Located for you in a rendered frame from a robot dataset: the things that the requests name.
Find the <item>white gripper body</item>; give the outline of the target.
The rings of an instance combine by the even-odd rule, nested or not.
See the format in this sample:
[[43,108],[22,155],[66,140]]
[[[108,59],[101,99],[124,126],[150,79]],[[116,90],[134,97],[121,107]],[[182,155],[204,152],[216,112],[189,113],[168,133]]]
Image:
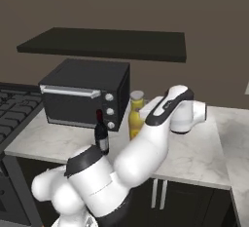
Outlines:
[[162,100],[162,96],[156,96],[154,99],[150,100],[143,108],[142,115],[147,116]]

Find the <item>yellow juice bottle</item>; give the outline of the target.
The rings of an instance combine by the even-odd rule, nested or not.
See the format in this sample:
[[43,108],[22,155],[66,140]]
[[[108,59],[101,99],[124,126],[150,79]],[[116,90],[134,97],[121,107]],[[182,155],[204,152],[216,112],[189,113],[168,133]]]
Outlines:
[[130,112],[128,115],[129,138],[133,139],[140,132],[144,121],[140,118],[139,111],[145,105],[144,93],[133,91],[130,93]]

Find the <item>dark red wine bottle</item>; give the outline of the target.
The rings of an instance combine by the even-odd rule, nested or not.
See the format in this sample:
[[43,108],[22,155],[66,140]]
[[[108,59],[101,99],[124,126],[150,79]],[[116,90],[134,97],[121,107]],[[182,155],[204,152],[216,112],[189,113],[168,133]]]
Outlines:
[[94,128],[95,144],[101,150],[103,155],[107,155],[109,153],[109,136],[100,109],[96,110],[96,119],[97,124]]

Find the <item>black toaster oven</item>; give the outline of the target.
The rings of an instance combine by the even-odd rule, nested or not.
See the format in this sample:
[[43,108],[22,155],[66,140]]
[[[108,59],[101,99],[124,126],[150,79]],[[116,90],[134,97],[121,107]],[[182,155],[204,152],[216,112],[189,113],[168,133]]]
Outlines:
[[[113,122],[110,130],[117,132],[129,102],[130,66],[128,62],[85,60],[68,58],[39,82],[41,85],[100,90],[104,124]],[[106,94],[114,96],[113,101],[105,99]],[[114,115],[107,115],[106,109],[113,108]]]

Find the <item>black toaster oven door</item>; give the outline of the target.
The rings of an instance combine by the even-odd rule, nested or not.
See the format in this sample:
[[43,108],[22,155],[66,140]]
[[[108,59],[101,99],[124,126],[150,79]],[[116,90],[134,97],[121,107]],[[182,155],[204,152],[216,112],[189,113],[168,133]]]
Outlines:
[[94,128],[96,110],[102,108],[102,97],[42,94],[50,124]]

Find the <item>black hob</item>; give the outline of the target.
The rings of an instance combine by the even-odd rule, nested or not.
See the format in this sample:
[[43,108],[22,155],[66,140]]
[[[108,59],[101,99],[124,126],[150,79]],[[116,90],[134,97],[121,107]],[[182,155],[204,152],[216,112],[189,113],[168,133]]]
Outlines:
[[0,154],[42,109],[38,86],[0,82]]

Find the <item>black wall shelf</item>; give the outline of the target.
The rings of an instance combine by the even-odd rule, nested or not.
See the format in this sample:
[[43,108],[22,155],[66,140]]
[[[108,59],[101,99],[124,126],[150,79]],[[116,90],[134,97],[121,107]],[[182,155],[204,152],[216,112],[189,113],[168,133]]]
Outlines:
[[185,63],[183,32],[53,27],[17,46],[19,53]]

